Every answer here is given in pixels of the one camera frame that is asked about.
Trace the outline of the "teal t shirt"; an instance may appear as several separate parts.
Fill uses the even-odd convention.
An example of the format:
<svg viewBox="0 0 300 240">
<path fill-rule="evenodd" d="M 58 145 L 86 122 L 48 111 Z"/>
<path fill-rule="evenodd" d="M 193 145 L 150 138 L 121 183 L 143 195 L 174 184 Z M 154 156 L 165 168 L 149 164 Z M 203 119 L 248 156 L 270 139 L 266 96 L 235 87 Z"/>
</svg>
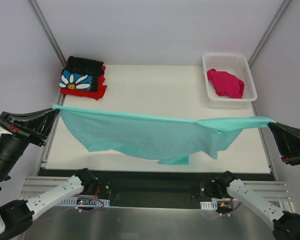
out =
<svg viewBox="0 0 300 240">
<path fill-rule="evenodd" d="M 204 152 L 213 159 L 245 129 L 267 128 L 268 117 L 184 119 L 53 104 L 69 132 L 89 151 L 114 150 L 165 165 L 187 165 Z"/>
</svg>

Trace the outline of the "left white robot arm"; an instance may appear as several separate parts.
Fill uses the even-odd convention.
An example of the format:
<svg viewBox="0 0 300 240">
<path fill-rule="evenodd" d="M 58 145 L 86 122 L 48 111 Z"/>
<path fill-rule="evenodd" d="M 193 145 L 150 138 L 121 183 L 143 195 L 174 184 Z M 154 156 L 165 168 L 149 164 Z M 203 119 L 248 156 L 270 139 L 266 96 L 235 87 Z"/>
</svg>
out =
<svg viewBox="0 0 300 240">
<path fill-rule="evenodd" d="M 44 146 L 59 109 L 0 114 L 0 182 L 10 180 L 10 171 L 29 144 Z M 43 213 L 62 200 L 77 194 L 94 194 L 98 181 L 87 169 L 79 169 L 67 181 L 28 200 L 13 200 L 0 207 L 0 240 L 25 232 Z"/>
</svg>

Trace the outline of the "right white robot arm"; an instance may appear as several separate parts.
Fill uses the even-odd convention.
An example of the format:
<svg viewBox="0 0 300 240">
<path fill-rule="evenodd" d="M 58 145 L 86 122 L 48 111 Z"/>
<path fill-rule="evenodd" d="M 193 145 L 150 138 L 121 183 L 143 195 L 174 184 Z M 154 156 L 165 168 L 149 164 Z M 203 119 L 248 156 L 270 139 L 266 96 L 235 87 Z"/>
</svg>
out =
<svg viewBox="0 0 300 240">
<path fill-rule="evenodd" d="M 286 165 L 300 165 L 300 129 L 270 122 L 269 127 L 281 160 Z M 259 216 L 277 240 L 300 240 L 300 214 L 273 205 L 244 184 L 234 173 L 225 171 L 205 187 L 212 198 L 232 197 Z"/>
</svg>

